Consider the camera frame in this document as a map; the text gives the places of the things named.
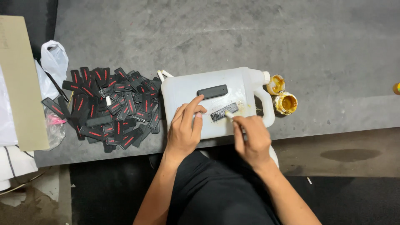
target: gray table surface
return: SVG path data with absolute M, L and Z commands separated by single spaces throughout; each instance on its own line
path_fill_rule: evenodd
M 152 78 L 247 66 L 280 74 L 298 101 L 276 118 L 272 139 L 400 127 L 398 0 L 59 0 L 55 40 L 68 69 L 122 67 Z M 140 148 L 104 153 L 66 137 L 38 167 L 163 151 L 165 127 Z M 198 147 L 232 143 L 232 137 Z

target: person's right hand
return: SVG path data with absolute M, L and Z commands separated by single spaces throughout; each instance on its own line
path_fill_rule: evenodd
M 239 155 L 253 167 L 261 170 L 270 161 L 269 147 L 270 134 L 259 116 L 233 117 L 235 135 L 235 149 Z M 242 127 L 247 134 L 247 141 L 243 138 Z

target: person's left hand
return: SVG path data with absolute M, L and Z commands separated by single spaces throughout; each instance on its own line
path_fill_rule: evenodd
M 203 127 L 203 115 L 207 110 L 199 105 L 204 95 L 194 98 L 189 104 L 178 107 L 172 119 L 170 130 L 168 131 L 168 142 L 164 155 L 166 159 L 178 165 L 190 153 L 194 151 L 200 142 L 201 129 Z

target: jug handle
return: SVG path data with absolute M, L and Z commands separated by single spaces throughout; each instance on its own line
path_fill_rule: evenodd
M 258 87 L 254 91 L 254 95 L 257 96 L 262 103 L 262 109 L 264 111 L 264 116 L 262 121 L 265 127 L 270 127 L 275 121 L 274 107 L 272 105 L 272 98 L 268 92 L 266 92 L 262 86 Z

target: black pants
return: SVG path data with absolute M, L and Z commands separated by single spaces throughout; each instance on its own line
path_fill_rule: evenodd
M 218 160 L 209 159 L 200 151 L 194 151 L 178 167 L 167 224 L 177 223 L 191 196 L 205 184 L 205 178 L 214 177 L 217 179 L 218 175 L 224 176 L 224 178 L 239 177 L 247 180 L 264 201 L 267 210 L 274 215 L 271 211 L 272 204 L 264 183 L 234 149 L 221 152 Z

